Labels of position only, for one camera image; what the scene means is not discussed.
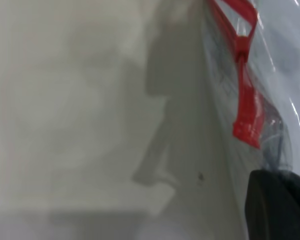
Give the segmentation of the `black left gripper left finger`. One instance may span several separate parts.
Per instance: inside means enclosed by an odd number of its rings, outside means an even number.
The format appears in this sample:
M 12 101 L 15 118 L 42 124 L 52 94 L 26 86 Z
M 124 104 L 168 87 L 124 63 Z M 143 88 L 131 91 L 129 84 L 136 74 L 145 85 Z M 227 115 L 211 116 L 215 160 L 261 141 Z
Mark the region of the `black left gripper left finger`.
M 249 175 L 244 212 L 251 240 L 300 240 L 300 207 L 280 172 L 254 170 Z

